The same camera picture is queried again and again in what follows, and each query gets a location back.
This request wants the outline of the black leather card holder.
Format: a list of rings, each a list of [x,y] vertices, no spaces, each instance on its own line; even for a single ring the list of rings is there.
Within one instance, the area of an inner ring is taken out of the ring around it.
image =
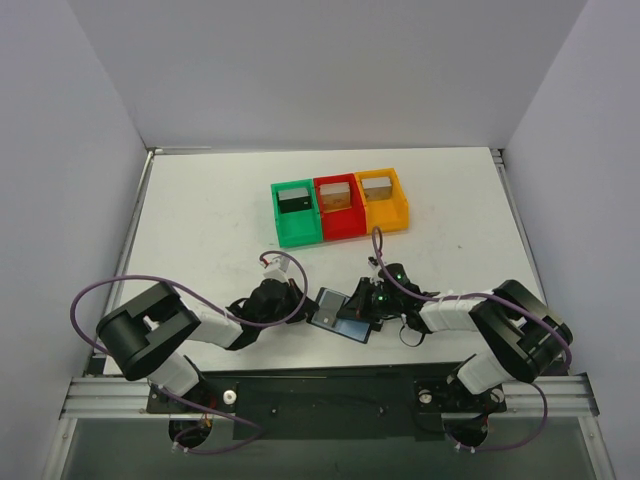
[[[307,321],[311,326],[320,328],[329,333],[339,335],[360,344],[367,344],[369,337],[373,332],[380,332],[382,323],[370,323],[366,320],[346,320],[337,318],[336,326],[333,329],[325,329],[311,323],[311,319]]]

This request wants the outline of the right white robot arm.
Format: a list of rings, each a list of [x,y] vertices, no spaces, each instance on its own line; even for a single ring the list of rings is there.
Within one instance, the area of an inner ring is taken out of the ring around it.
[[[510,380],[533,383],[552,363],[569,357],[573,341],[564,322],[516,280],[486,292],[440,296],[420,290],[400,263],[377,267],[372,277],[361,278],[338,316],[369,323],[398,318],[422,337],[479,333],[488,349],[452,374],[452,381],[472,395]]]

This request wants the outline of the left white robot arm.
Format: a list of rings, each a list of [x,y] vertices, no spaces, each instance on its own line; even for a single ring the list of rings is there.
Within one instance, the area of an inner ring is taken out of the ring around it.
[[[217,317],[202,307],[191,309],[174,286],[161,281],[103,317],[96,333],[126,379],[145,378],[183,397],[202,382],[197,368],[178,353],[185,341],[238,351],[254,344],[266,324],[306,321],[318,309],[294,280],[268,278]]]

